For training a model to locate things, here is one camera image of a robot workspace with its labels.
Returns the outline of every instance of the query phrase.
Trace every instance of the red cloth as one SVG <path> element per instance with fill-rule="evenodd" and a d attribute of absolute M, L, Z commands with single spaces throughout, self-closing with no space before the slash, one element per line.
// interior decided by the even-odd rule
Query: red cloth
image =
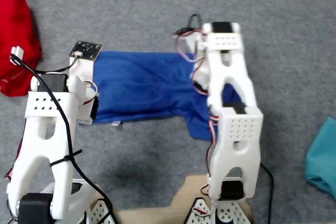
<path fill-rule="evenodd" d="M 26 95 L 32 77 L 10 62 L 10 51 L 16 46 L 24 51 L 23 61 L 35 69 L 41 50 L 26 1 L 0 0 L 0 89 L 9 97 Z"/>

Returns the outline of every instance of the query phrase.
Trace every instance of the circuit board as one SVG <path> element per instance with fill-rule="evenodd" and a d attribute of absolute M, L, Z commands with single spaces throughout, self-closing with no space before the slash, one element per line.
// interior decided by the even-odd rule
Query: circuit board
<path fill-rule="evenodd" d="M 100 51 L 101 46 L 102 46 L 101 44 L 95 44 L 95 43 L 79 40 L 75 44 L 69 56 L 74 57 L 75 52 L 79 51 L 83 53 L 83 55 L 81 56 L 82 59 L 94 61 Z"/>

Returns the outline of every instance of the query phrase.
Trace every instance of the teal cloth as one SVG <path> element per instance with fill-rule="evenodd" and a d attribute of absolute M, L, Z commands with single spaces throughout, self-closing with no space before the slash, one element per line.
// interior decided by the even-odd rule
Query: teal cloth
<path fill-rule="evenodd" d="M 327 118 L 307 153 L 307 180 L 336 199 L 336 121 Z"/>

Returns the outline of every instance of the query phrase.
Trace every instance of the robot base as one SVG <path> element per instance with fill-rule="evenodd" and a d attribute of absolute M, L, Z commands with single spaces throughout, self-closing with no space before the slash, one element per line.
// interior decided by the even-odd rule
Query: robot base
<path fill-rule="evenodd" d="M 220 201 L 216 211 L 214 211 L 210 216 L 204 214 L 205 217 L 197 216 L 194 213 L 197 212 L 195 209 L 199 209 L 206 213 L 211 212 L 206 201 L 203 198 L 198 197 L 192 204 L 184 224 L 250 224 L 249 219 L 244 214 L 240 205 L 236 202 Z"/>

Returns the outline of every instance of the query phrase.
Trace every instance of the table surface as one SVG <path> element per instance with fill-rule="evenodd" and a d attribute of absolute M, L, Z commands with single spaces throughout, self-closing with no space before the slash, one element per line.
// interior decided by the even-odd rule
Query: table surface
<path fill-rule="evenodd" d="M 273 223 L 336 220 L 334 199 L 304 178 L 305 154 L 327 116 L 336 117 L 334 0 L 26 0 L 38 25 L 39 69 L 64 66 L 77 40 L 103 50 L 174 51 L 172 32 L 193 13 L 239 22 L 249 75 L 265 115 L 262 162 L 275 176 Z M 0 97 L 0 174 L 10 168 L 24 126 L 26 97 Z M 169 205 L 188 174 L 205 173 L 208 143 L 190 138 L 183 118 L 78 125 L 75 149 L 86 174 L 117 209 Z M 52 181 L 44 162 L 32 182 Z M 6 181 L 0 181 L 5 199 Z M 260 171 L 251 200 L 266 223 L 269 179 Z M 7 221 L 5 200 L 0 223 Z"/>

